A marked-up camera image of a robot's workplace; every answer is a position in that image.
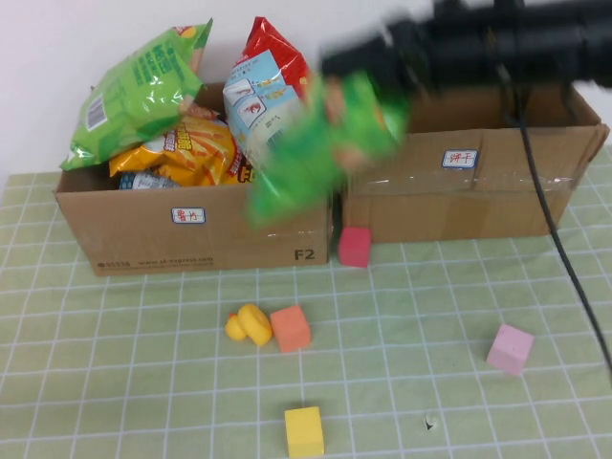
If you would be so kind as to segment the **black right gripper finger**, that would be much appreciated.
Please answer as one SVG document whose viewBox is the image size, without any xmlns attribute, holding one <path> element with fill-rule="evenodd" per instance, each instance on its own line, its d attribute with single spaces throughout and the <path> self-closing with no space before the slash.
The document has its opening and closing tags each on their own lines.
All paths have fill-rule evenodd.
<svg viewBox="0 0 612 459">
<path fill-rule="evenodd" d="M 319 69 L 325 77 L 348 77 L 356 73 L 376 74 L 383 56 L 381 41 L 348 44 L 326 51 Z"/>
</svg>

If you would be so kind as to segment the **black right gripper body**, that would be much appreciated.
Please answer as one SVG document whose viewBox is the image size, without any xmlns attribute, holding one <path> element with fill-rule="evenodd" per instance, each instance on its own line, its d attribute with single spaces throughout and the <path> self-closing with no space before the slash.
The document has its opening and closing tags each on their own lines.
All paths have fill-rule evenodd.
<svg viewBox="0 0 612 459">
<path fill-rule="evenodd" d="M 431 38 L 426 21 L 408 17 L 382 25 L 382 68 L 375 79 L 386 91 L 418 92 L 433 88 Z"/>
</svg>

